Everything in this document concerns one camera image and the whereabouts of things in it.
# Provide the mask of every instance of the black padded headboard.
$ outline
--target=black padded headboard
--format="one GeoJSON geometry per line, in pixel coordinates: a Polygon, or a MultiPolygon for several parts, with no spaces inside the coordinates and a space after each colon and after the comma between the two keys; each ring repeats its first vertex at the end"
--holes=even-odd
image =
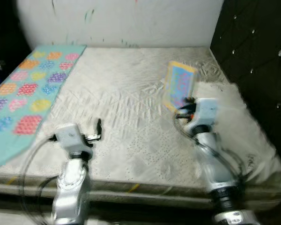
{"type": "Polygon", "coordinates": [[[281,157],[281,0],[225,0],[210,48],[281,157]]]}

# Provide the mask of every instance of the colorful towel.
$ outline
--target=colorful towel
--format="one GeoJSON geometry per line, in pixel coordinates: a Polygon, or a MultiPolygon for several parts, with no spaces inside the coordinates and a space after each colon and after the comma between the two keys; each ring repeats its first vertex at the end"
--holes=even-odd
{"type": "Polygon", "coordinates": [[[164,105],[174,111],[184,105],[184,98],[192,96],[198,80],[197,69],[182,63],[171,61],[165,82],[164,105]]]}
{"type": "Polygon", "coordinates": [[[32,144],[84,49],[39,46],[0,85],[0,165],[32,144]]]}

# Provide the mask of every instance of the cable connector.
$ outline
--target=cable connector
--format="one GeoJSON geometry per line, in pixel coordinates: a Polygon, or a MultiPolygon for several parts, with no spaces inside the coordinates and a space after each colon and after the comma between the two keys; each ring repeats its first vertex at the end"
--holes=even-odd
{"type": "Polygon", "coordinates": [[[48,140],[50,142],[56,142],[57,141],[57,137],[56,137],[56,135],[52,135],[51,137],[48,138],[48,140]]]}

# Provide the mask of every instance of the white wall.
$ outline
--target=white wall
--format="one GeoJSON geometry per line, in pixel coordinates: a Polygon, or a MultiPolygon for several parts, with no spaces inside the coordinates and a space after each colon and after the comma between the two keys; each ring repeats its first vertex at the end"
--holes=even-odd
{"type": "Polygon", "coordinates": [[[223,0],[17,0],[32,48],[210,46],[223,0]]]}

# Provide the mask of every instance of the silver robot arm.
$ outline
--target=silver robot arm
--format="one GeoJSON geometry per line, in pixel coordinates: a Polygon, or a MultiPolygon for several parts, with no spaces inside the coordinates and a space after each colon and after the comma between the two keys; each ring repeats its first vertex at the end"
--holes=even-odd
{"type": "Polygon", "coordinates": [[[217,225],[259,225],[254,213],[244,208],[239,176],[223,157],[218,134],[212,132],[217,101],[212,98],[186,99],[177,110],[175,125],[196,143],[196,155],[202,168],[202,179],[215,207],[217,225]],[[186,119],[181,124],[179,119],[186,119]]]}
{"type": "Polygon", "coordinates": [[[87,220],[91,188],[88,161],[93,155],[91,142],[101,139],[101,131],[99,120],[97,135],[82,135],[77,124],[67,124],[55,133],[70,158],[57,179],[58,189],[52,210],[55,225],[84,225],[87,220]]]}

